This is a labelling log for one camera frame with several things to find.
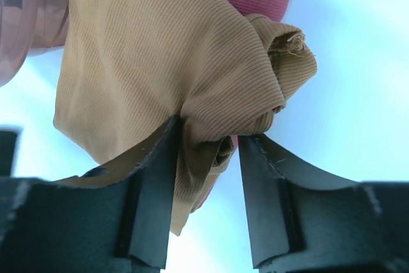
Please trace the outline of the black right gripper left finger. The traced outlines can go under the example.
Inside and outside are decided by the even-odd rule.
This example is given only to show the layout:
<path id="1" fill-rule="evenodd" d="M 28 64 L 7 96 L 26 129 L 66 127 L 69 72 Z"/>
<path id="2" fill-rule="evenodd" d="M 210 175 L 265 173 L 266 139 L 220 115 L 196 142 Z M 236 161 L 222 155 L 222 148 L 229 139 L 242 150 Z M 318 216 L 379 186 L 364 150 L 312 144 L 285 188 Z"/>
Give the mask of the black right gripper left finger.
<path id="1" fill-rule="evenodd" d="M 160 272 L 180 138 L 172 116 L 83 176 L 2 177 L 1 271 Z"/>

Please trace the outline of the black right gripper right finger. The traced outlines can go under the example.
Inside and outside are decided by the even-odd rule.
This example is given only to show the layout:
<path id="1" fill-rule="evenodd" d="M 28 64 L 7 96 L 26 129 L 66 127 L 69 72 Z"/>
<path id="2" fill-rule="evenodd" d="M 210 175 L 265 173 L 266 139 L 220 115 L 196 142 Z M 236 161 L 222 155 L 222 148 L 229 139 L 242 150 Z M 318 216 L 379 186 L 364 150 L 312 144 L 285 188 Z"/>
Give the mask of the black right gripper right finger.
<path id="1" fill-rule="evenodd" d="M 263 134 L 240 137 L 239 154 L 255 269 L 408 271 L 407 182 L 355 182 Z"/>

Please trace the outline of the mustard yellow tank top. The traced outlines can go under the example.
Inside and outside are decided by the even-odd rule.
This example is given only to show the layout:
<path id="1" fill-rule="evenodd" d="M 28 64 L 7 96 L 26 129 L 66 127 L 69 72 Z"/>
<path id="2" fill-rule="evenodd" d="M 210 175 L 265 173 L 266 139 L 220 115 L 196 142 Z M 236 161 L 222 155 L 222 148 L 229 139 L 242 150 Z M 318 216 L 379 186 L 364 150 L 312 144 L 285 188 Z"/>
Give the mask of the mustard yellow tank top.
<path id="1" fill-rule="evenodd" d="M 171 116 L 180 116 L 184 129 L 189 7 L 187 0 L 69 0 L 54 126 L 97 163 L 140 143 Z M 183 145 L 170 227 L 175 235 L 196 211 L 176 196 Z"/>

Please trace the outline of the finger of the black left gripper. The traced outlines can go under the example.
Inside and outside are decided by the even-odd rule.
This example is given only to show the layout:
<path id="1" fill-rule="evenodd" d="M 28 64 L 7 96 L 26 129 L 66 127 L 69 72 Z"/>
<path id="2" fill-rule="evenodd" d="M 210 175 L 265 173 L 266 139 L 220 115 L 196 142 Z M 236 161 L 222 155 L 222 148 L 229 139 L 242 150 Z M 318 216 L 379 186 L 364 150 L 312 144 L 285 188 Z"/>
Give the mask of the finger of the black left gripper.
<path id="1" fill-rule="evenodd" d="M 1 176 L 13 176 L 21 133 L 18 127 L 1 127 Z"/>

